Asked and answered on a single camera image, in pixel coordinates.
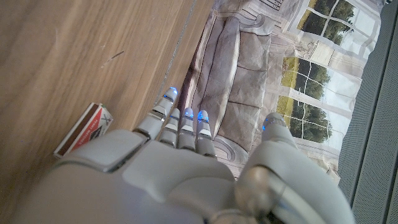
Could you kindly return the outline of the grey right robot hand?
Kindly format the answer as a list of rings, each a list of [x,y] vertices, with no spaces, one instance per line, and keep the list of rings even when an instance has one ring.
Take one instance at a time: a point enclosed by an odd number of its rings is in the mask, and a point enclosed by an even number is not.
[[[304,156],[280,114],[239,177],[217,160],[206,111],[173,108],[169,88],[132,131],[67,154],[11,223],[354,223],[342,191]]]

